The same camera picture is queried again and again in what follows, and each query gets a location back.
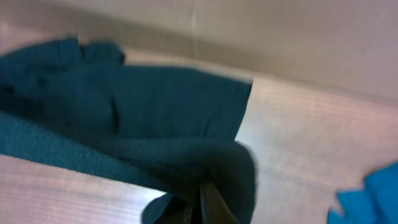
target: wrinkled fabric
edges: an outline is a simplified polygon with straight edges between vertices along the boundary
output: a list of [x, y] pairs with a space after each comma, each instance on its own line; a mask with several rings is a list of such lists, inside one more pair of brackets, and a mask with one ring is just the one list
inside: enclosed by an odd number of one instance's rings
[[250, 223], [256, 170], [234, 142], [251, 84], [178, 67], [125, 66], [109, 42], [34, 45], [0, 58], [0, 153], [168, 194], [197, 207], [212, 181]]
[[328, 224], [396, 224], [398, 223], [398, 163], [365, 178], [362, 190], [338, 193], [344, 210], [331, 210]]

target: cloth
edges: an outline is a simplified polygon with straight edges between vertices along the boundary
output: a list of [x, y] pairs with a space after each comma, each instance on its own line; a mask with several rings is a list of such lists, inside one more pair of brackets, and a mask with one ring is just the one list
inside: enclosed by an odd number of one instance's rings
[[196, 208], [199, 184], [212, 181], [250, 223], [256, 170], [233, 139], [251, 84], [123, 58], [112, 43], [77, 39], [1, 57], [0, 153], [167, 192], [144, 223], [172, 202]]
[[331, 210], [328, 224], [396, 224], [398, 223], [398, 163], [365, 178], [363, 190], [338, 193], [345, 211]]

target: fabric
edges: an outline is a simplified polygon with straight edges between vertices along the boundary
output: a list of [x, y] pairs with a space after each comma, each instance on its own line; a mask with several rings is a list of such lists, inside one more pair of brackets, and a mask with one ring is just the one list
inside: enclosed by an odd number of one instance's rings
[[365, 178], [365, 188], [338, 193], [344, 215], [332, 210], [328, 223], [398, 223], [398, 163]]
[[77, 39], [1, 57], [0, 153], [169, 193], [144, 223], [172, 202], [197, 207], [199, 184], [211, 181], [250, 223], [256, 170], [233, 139], [251, 84], [123, 58], [112, 43]]

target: light wood floor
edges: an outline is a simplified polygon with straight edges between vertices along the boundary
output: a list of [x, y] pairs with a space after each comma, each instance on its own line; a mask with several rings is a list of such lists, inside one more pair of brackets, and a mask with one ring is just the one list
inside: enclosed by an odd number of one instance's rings
[[[0, 21], [0, 52], [51, 37]], [[128, 50], [132, 62], [214, 65]], [[338, 189], [398, 159], [398, 108], [278, 78], [254, 77], [237, 141], [259, 168], [253, 223], [319, 224]], [[0, 223], [139, 223], [151, 189], [0, 156]]]

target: floor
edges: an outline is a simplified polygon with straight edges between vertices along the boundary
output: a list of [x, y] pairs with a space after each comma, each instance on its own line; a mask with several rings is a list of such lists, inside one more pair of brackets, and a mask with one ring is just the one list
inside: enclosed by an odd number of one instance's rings
[[[0, 53], [55, 37], [0, 21]], [[126, 48], [132, 63], [253, 78], [237, 141], [259, 168], [253, 223], [319, 224], [338, 189], [398, 159], [398, 108], [276, 77]], [[0, 223], [139, 223], [151, 189], [0, 156]]]

